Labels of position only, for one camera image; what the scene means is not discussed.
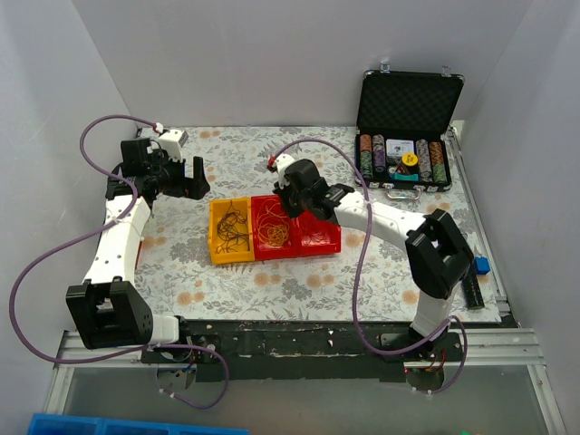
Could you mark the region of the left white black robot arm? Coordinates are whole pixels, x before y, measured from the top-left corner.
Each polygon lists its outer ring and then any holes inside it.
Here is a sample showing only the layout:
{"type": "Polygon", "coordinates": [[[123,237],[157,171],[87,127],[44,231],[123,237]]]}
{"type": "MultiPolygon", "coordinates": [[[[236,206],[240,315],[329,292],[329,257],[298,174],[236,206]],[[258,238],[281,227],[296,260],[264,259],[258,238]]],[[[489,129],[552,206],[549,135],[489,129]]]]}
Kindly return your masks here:
{"type": "Polygon", "coordinates": [[[121,163],[107,179],[105,224],[95,258],[80,285],[72,285],[66,304],[88,349],[161,344],[181,363],[192,354],[191,338],[179,331],[173,314],[154,314],[135,287],[142,231],[158,195],[200,200],[209,192],[203,159],[186,174],[183,130],[165,130],[157,139],[121,142],[121,163]]]}

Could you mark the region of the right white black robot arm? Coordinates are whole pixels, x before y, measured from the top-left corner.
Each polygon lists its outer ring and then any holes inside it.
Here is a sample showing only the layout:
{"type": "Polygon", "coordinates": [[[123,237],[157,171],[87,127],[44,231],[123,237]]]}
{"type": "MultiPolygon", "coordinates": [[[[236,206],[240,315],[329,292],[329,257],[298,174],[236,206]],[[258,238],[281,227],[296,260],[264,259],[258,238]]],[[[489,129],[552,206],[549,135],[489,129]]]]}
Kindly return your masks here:
{"type": "Polygon", "coordinates": [[[281,154],[268,162],[277,175],[274,193],[290,218],[308,212],[320,221],[365,231],[407,254],[411,276],[420,290],[411,323],[411,352],[430,360],[443,348],[443,330],[459,282],[468,274],[474,255],[451,215],[443,210],[423,215],[381,202],[344,184],[328,185],[309,159],[281,154]]]}

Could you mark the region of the red double plastic bin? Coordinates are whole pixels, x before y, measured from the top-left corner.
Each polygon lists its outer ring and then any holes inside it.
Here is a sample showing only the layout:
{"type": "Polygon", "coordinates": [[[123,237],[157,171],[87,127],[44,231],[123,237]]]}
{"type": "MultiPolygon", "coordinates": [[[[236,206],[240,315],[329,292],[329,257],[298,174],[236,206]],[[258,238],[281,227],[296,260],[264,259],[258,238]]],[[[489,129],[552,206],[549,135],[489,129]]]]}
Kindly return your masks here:
{"type": "Polygon", "coordinates": [[[288,217],[277,195],[251,198],[255,260],[299,258],[338,254],[341,229],[316,219],[309,212],[288,217]]]}

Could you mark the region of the yellow plastic bin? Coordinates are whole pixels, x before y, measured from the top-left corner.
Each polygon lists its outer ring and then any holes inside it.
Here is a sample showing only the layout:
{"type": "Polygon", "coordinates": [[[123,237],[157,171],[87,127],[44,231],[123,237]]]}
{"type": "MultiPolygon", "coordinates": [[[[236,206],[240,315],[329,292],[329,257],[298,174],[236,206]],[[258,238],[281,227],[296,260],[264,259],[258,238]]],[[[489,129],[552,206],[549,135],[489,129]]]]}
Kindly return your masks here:
{"type": "Polygon", "coordinates": [[[210,201],[208,246],[213,265],[255,260],[249,197],[210,201]]]}

